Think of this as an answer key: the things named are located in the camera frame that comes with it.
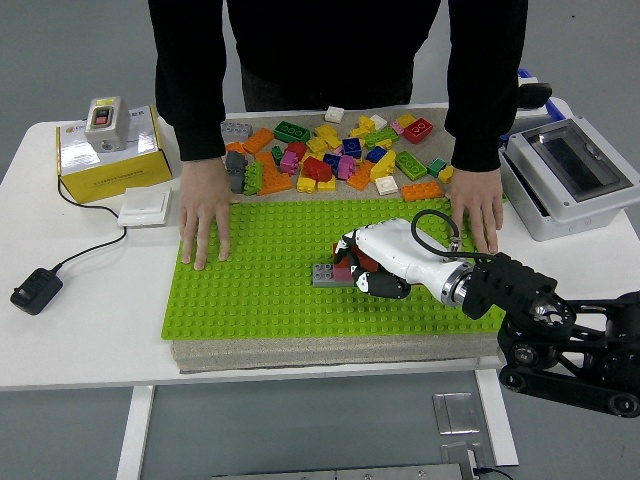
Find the person's right hand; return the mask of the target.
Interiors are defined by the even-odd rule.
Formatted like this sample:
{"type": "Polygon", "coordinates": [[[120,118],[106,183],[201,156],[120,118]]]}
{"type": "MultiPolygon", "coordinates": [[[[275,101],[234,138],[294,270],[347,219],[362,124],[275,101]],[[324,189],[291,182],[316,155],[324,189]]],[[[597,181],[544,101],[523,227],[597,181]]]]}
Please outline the person's right hand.
{"type": "Polygon", "coordinates": [[[218,259],[231,252],[230,206],[234,198],[221,157],[183,163],[179,195],[179,230],[182,262],[203,270],[209,257],[211,226],[217,225],[218,259]]]}

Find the robot right hand white shell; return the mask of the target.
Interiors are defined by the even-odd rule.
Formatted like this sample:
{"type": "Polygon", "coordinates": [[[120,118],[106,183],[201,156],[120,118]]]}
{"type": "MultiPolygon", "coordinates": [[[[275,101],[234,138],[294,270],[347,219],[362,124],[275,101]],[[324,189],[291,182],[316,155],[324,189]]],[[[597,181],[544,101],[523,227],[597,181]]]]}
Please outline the robot right hand white shell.
{"type": "Polygon", "coordinates": [[[473,266],[451,258],[444,246],[410,222],[393,218],[341,237],[334,262],[349,259],[354,284],[372,296],[402,299],[422,284],[442,304],[461,305],[473,266]]]}

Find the person's left hand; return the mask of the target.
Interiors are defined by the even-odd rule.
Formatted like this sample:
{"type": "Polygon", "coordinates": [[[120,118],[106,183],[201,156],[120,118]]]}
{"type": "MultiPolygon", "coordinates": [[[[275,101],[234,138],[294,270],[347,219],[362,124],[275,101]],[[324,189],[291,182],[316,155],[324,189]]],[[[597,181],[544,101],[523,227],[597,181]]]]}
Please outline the person's left hand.
{"type": "Polygon", "coordinates": [[[464,218],[470,223],[474,244],[480,253],[499,250],[498,231],[504,220],[502,182],[499,170],[469,172],[454,169],[448,190],[452,219],[458,228],[464,218]]]}

